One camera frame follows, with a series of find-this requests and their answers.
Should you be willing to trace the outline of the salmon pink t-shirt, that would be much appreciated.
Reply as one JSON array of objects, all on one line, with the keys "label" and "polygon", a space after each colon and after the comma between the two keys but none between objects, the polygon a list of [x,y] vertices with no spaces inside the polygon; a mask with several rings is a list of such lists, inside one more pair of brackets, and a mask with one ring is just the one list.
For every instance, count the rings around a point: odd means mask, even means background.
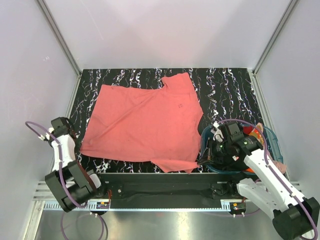
[{"label": "salmon pink t-shirt", "polygon": [[201,147],[203,110],[190,75],[162,78],[158,89],[104,84],[80,152],[88,157],[151,162],[162,171],[190,173]]}]

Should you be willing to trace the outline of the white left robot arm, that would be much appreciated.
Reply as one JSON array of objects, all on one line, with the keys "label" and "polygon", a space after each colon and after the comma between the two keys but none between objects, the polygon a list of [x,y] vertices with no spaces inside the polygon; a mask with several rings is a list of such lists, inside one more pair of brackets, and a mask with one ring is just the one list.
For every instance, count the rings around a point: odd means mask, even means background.
[{"label": "white left robot arm", "polygon": [[44,180],[58,204],[68,213],[85,208],[94,197],[103,198],[108,193],[107,184],[76,160],[77,137],[73,124],[66,117],[57,117],[51,126],[46,137],[54,151],[54,165]]}]

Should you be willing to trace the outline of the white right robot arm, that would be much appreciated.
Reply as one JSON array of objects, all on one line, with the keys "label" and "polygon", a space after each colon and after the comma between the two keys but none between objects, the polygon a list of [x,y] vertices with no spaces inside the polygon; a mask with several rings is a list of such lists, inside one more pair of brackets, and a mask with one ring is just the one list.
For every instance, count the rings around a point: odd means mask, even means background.
[{"label": "white right robot arm", "polygon": [[286,179],[269,157],[262,131],[253,126],[258,136],[247,134],[248,126],[246,121],[227,119],[203,130],[198,164],[232,177],[223,189],[213,188],[213,194],[253,202],[283,240],[305,240],[307,235],[319,239],[319,202]]}]

